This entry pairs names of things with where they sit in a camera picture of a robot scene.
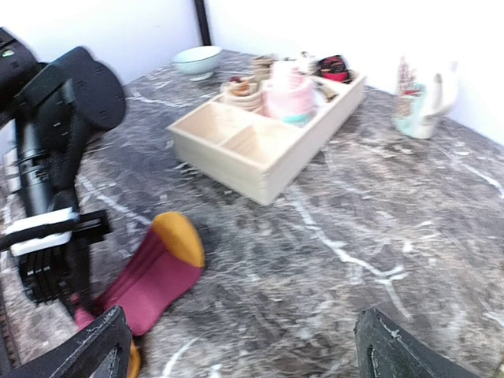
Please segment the pink container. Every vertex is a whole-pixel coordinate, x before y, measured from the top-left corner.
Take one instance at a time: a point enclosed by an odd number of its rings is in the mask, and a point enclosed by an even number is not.
[[[302,77],[301,85],[291,91],[278,91],[269,80],[264,87],[265,108],[271,118],[282,120],[313,112],[313,81]]]

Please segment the red object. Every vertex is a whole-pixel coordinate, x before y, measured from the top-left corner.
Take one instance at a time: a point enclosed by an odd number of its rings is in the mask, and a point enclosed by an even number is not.
[[[410,89],[408,91],[404,91],[404,95],[406,96],[419,96],[421,90],[420,89]]]
[[[133,335],[141,336],[154,326],[170,304],[196,284],[202,272],[202,268],[169,253],[151,227],[126,268],[94,303],[102,311],[121,306]],[[84,309],[76,311],[79,330],[93,320]]]
[[[329,72],[322,72],[322,77],[333,80],[333,81],[345,81],[348,77],[348,72],[341,72],[341,73],[329,73]]]

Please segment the desk organizer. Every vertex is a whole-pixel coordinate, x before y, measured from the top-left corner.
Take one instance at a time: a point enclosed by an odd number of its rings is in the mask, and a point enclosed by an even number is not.
[[[268,205],[308,165],[364,99],[365,76],[338,83],[311,76],[338,95],[300,128],[224,104],[218,95],[168,127],[181,161]]]

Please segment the gray marble countertop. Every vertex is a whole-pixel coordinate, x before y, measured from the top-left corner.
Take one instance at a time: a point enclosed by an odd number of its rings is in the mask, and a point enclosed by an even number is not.
[[[136,80],[125,122],[83,160],[82,206],[108,209],[114,227],[93,249],[95,294],[155,215],[180,211],[205,226],[207,269],[139,341],[141,376],[357,377],[353,328],[371,306],[490,376],[504,351],[504,149],[451,120],[432,140],[409,139],[392,126],[392,97],[368,89],[284,195],[257,205],[177,161],[166,131],[249,59],[226,53],[200,83],[171,66]],[[2,190],[9,224],[22,212]],[[35,308],[1,262],[29,361],[76,326],[57,303]]]

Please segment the white bowl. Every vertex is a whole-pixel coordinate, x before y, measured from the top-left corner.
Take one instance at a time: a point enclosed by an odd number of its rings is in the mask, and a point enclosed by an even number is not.
[[[172,58],[175,67],[189,80],[199,81],[213,75],[222,58],[222,49],[217,46],[200,46],[184,50]]]

